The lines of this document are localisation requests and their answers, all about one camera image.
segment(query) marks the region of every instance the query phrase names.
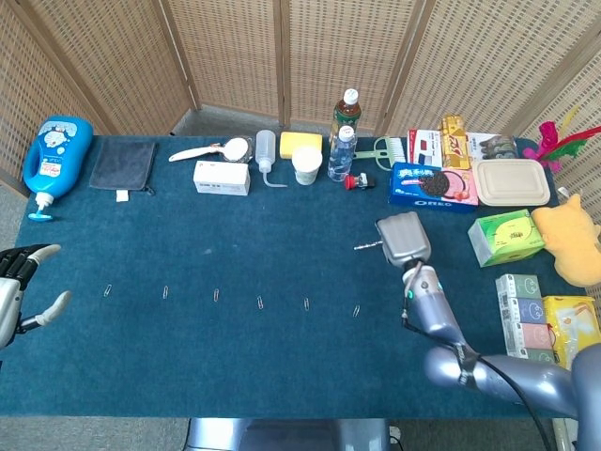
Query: plastic food container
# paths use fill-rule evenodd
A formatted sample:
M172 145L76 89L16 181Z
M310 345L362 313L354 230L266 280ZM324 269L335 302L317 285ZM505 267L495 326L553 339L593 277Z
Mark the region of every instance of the plastic food container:
M473 163L476 191L493 207L545 205L550 199L545 169L536 160L497 159Z

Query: wicker folding screen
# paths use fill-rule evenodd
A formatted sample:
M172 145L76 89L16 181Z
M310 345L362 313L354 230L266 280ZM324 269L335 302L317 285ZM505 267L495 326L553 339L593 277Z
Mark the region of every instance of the wicker folding screen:
M84 117L106 133L74 95L5 0L0 1L0 179L23 186L23 158L41 122L53 114Z
M278 116L271 0L162 0L203 103Z
M436 127L445 113L472 131L499 131L599 12L595 0L439 0L388 132Z
M360 127L374 129L414 0L289 0L292 119L329 123L345 89L359 90Z
M570 123L568 132L580 132L601 125L601 52L565 87L562 93L528 127L525 135L538 141L538 126L546 120L561 123L568 112L579 106L577 115ZM601 137L591 139L575 159L565 159L562 172L555 176L558 186L566 186L571 192L582 190L582 206L597 224L601 224ZM601 301L601 286L589 292Z
M170 132L191 107L149 1L34 0L42 23L122 134Z

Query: gray towel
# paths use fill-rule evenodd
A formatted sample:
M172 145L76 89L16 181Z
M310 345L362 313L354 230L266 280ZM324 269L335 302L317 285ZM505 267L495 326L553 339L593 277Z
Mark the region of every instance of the gray towel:
M106 140L90 177L90 186L101 190L148 189L146 181L155 148L156 143L148 141Z

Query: blue oreo box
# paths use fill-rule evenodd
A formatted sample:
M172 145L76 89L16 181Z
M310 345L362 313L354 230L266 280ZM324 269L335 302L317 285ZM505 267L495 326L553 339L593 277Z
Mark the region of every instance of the blue oreo box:
M395 163L388 201L396 205L467 213L478 205L478 194L469 170Z

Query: plastic water bottle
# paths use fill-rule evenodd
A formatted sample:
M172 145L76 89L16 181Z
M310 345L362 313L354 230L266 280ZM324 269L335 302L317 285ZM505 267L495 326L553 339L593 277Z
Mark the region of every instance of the plastic water bottle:
M357 131L357 122L360 117L359 92L357 89L347 89L345 96L334 106L330 129L330 148L334 147L334 142L342 126L350 125L355 132Z
M353 128L348 125L342 126L333 148L330 149L330 161L328 162L330 179L343 181L350 173L355 146L357 146L357 136L355 136Z

